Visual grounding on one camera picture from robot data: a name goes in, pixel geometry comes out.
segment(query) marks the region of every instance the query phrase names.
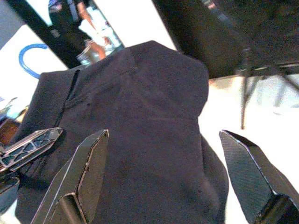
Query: black shirt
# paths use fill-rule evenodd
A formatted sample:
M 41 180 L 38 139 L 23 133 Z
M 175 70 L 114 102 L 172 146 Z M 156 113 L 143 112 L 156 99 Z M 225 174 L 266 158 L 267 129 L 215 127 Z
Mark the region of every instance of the black shirt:
M 93 224 L 224 223 L 228 176 L 198 125 L 207 94 L 206 67 L 156 42 L 87 68 L 42 74 L 14 141 L 52 126 L 65 132 L 20 171 L 16 216 L 29 224 L 78 144 L 108 129 Z

